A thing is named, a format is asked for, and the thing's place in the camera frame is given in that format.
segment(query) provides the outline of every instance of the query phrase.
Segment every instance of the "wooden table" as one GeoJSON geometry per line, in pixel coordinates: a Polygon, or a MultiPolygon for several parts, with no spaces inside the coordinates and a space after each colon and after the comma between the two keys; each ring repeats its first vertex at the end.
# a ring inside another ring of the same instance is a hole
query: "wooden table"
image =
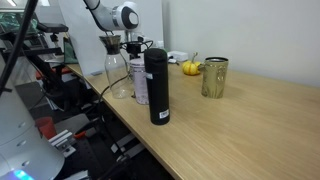
{"type": "MultiPolygon", "coordinates": [[[[106,104],[176,179],[320,179],[320,89],[228,71],[224,97],[169,65],[170,122],[132,98],[106,104]]],[[[85,78],[96,92],[106,74],[85,78]]]]}

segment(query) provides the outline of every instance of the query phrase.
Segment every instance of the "white machine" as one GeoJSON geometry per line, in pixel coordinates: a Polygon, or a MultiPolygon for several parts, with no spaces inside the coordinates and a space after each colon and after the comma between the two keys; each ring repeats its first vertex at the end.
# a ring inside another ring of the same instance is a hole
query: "white machine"
{"type": "MultiPolygon", "coordinates": [[[[100,0],[84,2],[102,31],[132,30],[128,34],[133,35],[139,28],[135,3],[126,2],[122,6],[107,8],[100,4],[100,0]]],[[[37,3],[37,0],[29,0],[29,3],[37,3]]],[[[128,41],[132,39],[131,35],[128,35],[128,41]]],[[[8,62],[15,63],[16,58],[9,57],[8,62]]],[[[3,71],[4,66],[4,62],[0,62],[0,80],[3,81],[0,82],[3,85],[0,87],[0,180],[53,179],[61,170],[64,157],[40,135],[13,85],[7,82],[12,69],[3,71]]]]}

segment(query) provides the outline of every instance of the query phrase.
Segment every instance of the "yellow pumpkin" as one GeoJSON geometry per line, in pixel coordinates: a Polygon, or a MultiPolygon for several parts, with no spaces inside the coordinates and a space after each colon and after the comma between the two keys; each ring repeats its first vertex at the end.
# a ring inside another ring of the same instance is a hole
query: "yellow pumpkin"
{"type": "Polygon", "coordinates": [[[190,75],[190,76],[194,76],[194,75],[198,75],[200,74],[200,71],[198,70],[198,66],[200,65],[201,63],[196,61],[186,61],[182,64],[182,70],[183,70],[183,73],[186,74],[186,75],[190,75]]]}

